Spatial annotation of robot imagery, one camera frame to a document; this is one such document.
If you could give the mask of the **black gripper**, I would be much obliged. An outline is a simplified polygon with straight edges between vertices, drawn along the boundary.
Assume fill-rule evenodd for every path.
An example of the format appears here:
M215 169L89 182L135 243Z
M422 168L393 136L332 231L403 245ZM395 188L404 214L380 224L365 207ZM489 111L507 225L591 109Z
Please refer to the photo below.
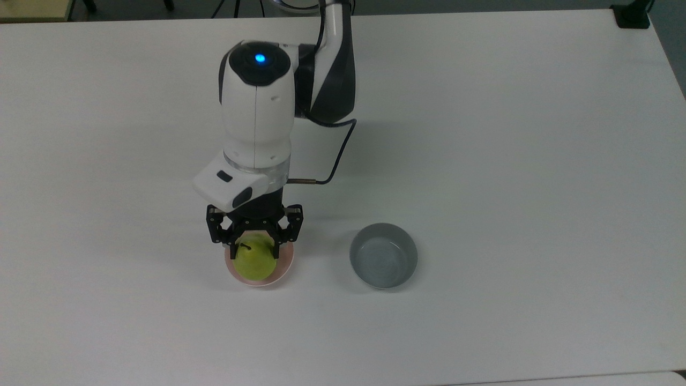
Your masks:
M304 221L302 205L294 204L284 207L282 199L284 189L261 195L241 205L232 212L208 205L206 207L206 224L213 243L221 244L225 248L226 258L235 259L237 241L240 238L238 226L250 222L251 225L263 225L271 222L274 240L272 249L274 259L281 257L281 248L298 240Z

